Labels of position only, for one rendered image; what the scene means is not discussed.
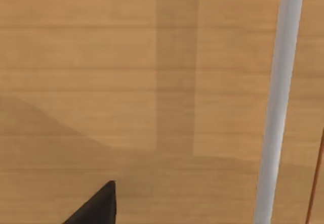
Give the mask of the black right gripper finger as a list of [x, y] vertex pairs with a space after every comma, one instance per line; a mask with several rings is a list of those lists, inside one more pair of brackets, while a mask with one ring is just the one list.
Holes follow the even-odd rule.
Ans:
[[116, 182], [108, 181], [62, 224], [116, 224]]

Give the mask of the wooden door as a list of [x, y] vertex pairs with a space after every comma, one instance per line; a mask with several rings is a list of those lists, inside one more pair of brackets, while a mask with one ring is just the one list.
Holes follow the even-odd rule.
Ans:
[[253, 224], [279, 0], [0, 0], [0, 224]]

